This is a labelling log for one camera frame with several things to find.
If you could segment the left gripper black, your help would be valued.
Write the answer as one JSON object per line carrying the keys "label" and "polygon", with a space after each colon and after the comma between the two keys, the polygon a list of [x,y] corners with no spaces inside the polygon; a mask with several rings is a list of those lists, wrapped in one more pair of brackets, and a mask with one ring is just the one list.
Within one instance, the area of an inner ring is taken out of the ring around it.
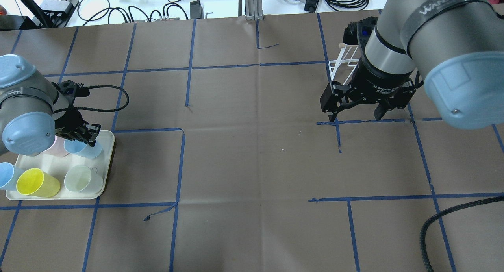
{"label": "left gripper black", "polygon": [[71,80],[56,84],[55,87],[59,91],[61,98],[64,99],[64,102],[68,103],[68,107],[53,107],[55,110],[62,110],[57,113],[61,116],[55,119],[55,135],[69,141],[86,143],[93,148],[96,145],[97,136],[99,136],[101,131],[101,125],[88,124],[73,105],[75,98],[89,96],[88,87]]}

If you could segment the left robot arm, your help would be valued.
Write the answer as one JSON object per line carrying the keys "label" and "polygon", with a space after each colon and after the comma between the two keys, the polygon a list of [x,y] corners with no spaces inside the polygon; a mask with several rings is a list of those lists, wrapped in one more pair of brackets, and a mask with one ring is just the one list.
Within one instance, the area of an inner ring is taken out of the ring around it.
{"label": "left robot arm", "polygon": [[95,146],[101,126],[85,121],[74,100],[89,88],[73,81],[48,81],[25,58],[0,58],[0,152],[33,155],[49,149],[55,137]]}

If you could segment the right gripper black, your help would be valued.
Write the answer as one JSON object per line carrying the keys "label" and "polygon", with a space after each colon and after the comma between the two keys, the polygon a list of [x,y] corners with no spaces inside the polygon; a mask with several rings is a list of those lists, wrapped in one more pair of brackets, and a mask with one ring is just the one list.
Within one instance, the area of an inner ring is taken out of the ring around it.
{"label": "right gripper black", "polygon": [[335,122],[338,114],[360,104],[373,104],[375,120],[383,119],[394,109],[388,99],[405,84],[414,70],[414,63],[405,50],[388,43],[377,28],[378,18],[367,17],[348,24],[343,35],[345,44],[356,44],[360,59],[350,81],[342,85],[330,81],[320,97],[321,110],[329,114],[329,122]]}

